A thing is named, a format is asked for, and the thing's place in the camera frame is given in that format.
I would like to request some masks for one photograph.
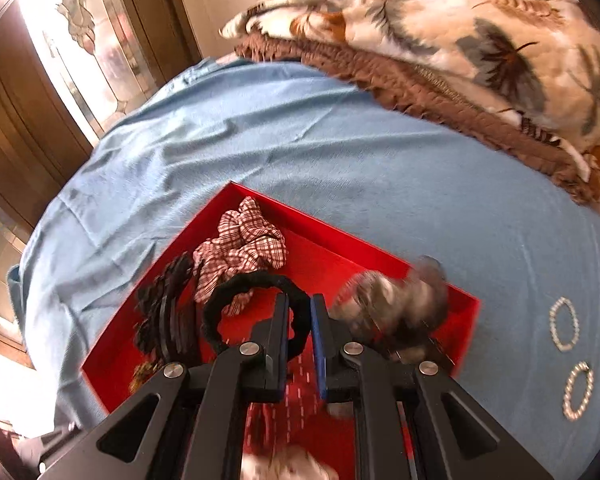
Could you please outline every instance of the metal bolt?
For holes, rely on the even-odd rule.
[[[360,343],[356,343],[355,341],[347,343],[343,348],[344,353],[348,355],[360,355],[364,349],[365,347],[363,347]]]
[[[165,377],[175,379],[184,373],[184,366],[180,363],[169,363],[164,367],[163,373]]]
[[[260,351],[260,345],[253,341],[247,341],[240,345],[240,353],[242,355],[256,355]]]
[[[433,361],[423,361],[418,368],[424,375],[435,375],[438,373],[438,365]]]

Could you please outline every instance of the red box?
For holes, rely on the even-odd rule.
[[[200,210],[142,277],[82,364],[85,378],[109,412],[129,396],[128,386],[134,368],[144,360],[133,345],[134,325],[140,321],[134,309],[136,290],[150,283],[176,256],[195,249],[207,238],[218,236],[218,221],[222,213],[229,209],[237,210],[247,196],[256,199],[264,217],[285,235],[288,259],[280,273],[290,277],[309,295],[323,294],[327,305],[331,304],[340,287],[361,270],[374,269],[392,278],[403,278],[410,269],[408,263],[392,254],[230,182]],[[190,298],[191,293],[186,288],[181,301]],[[273,289],[257,290],[243,313],[222,320],[219,327],[222,337],[228,338],[232,344],[244,341],[256,321],[271,316],[275,294]],[[435,335],[456,363],[454,371],[457,371],[471,341],[479,300],[449,285],[449,304],[448,319]],[[208,358],[209,348],[202,350],[203,357]]]

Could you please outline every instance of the bed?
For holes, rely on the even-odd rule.
[[[510,156],[297,62],[188,69],[118,123],[48,206],[8,278],[31,359],[58,391],[57,422],[106,416],[81,362],[229,180],[401,258],[442,262],[482,300],[459,383],[556,479],[583,474],[600,450],[600,216]],[[580,326],[568,352],[549,330],[561,297]],[[571,338],[566,309],[557,329]],[[594,390],[570,422],[562,396],[580,361]]]

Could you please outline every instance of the black scrunchie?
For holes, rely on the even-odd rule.
[[[310,299],[307,293],[288,277],[271,274],[266,270],[236,274],[222,285],[216,286],[202,312],[202,335],[217,355],[229,348],[222,341],[222,336],[218,332],[222,309],[230,304],[237,294],[248,292],[256,286],[260,288],[275,286],[289,298],[289,307],[294,313],[294,319],[291,322],[294,336],[289,340],[287,351],[287,359],[291,361],[302,353],[306,339],[311,332]]]

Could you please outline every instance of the floral blanket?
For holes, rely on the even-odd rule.
[[[221,34],[251,32],[424,69],[520,136],[567,153],[587,189],[574,198],[600,199],[600,33],[577,0],[262,0]]]

